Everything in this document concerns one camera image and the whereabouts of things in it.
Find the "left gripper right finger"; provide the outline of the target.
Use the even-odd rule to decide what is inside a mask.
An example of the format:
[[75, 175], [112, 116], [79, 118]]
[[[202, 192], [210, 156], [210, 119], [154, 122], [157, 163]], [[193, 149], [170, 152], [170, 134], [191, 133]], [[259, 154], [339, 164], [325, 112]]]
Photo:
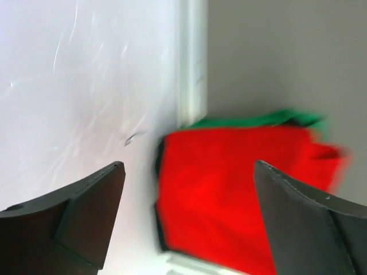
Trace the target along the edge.
[[254, 183], [277, 274], [366, 274], [366, 206], [261, 160]]

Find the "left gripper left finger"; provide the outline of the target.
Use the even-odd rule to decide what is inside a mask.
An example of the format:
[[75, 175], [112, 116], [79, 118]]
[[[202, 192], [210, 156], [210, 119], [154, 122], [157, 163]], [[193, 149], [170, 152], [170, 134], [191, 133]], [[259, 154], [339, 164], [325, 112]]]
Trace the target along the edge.
[[1, 211], [1, 274], [98, 274], [125, 176], [124, 164], [113, 162]]

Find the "left aluminium frame post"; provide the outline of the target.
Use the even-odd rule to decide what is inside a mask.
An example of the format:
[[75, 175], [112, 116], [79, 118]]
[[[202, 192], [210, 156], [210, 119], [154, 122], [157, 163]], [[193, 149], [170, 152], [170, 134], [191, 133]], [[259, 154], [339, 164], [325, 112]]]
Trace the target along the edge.
[[184, 126], [207, 113], [207, 1], [178, 1], [176, 38], [177, 119]]

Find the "red t shirt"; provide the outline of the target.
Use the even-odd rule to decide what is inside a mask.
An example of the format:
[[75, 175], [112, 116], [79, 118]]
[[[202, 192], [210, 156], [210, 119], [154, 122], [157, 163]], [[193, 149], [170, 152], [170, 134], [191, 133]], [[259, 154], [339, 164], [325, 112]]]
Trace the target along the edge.
[[290, 126], [190, 129], [163, 139], [157, 212], [167, 246], [248, 274], [274, 274], [253, 170], [262, 160], [330, 191], [347, 161], [339, 146]]

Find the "folded green t shirt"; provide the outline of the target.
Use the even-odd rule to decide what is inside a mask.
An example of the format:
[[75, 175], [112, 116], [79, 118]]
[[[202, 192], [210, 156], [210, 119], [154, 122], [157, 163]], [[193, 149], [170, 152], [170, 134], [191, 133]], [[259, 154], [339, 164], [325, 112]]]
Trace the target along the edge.
[[203, 118], [192, 125], [181, 127], [182, 130], [196, 128], [220, 128], [220, 127], [261, 127], [289, 125], [313, 130], [321, 140], [327, 138], [326, 118], [314, 112], [303, 112], [296, 109], [281, 109], [265, 115], [256, 117], [245, 117], [236, 119], [209, 119]]

